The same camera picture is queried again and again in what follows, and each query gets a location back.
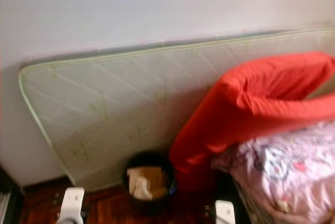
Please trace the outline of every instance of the red cushion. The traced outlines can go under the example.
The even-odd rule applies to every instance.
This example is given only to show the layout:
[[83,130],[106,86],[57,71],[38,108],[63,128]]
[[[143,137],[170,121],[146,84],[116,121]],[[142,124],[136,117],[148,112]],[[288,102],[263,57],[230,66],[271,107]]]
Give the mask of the red cushion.
[[335,94],[302,100],[334,73],[331,56],[309,52],[258,59],[224,74],[170,149],[179,189],[213,187],[210,158],[233,143],[335,118]]

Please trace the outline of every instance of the parquet floor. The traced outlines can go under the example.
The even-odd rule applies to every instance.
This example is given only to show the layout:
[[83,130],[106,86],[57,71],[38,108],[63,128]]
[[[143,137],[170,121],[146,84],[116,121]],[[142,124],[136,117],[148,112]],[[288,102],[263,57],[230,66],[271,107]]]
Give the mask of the parquet floor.
[[[34,189],[25,197],[20,224],[55,224],[62,196],[69,183]],[[205,205],[213,205],[213,194],[177,192],[159,214],[141,216],[134,210],[122,186],[86,194],[87,224],[201,224],[214,223],[205,216]]]

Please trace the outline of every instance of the white wall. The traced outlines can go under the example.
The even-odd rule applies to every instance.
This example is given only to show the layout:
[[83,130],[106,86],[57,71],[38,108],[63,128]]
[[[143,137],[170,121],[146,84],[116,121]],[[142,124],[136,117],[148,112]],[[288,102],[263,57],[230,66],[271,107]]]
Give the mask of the white wall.
[[26,57],[333,22],[335,0],[1,0],[1,165],[20,185],[63,174],[18,89]]

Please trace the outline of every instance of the trash can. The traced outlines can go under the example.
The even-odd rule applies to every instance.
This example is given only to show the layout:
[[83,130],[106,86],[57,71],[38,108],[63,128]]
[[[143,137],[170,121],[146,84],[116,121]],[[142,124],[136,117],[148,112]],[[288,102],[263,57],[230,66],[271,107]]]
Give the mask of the trash can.
[[[129,168],[140,166],[160,166],[162,168],[163,173],[166,174],[167,180],[167,192],[165,195],[153,200],[142,200],[133,197],[129,193],[129,179],[127,170]],[[141,152],[128,161],[122,173],[122,183],[127,189],[132,206],[138,214],[155,214],[163,210],[169,202],[171,195],[176,191],[176,180],[172,164],[169,162],[167,157],[164,157],[163,155],[153,151]]]

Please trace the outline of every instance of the pink bedding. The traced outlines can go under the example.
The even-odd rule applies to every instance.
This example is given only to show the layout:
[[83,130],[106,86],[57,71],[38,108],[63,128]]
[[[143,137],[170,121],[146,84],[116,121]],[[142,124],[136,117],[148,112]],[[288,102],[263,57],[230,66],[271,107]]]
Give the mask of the pink bedding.
[[335,121],[258,137],[212,161],[279,222],[335,221]]

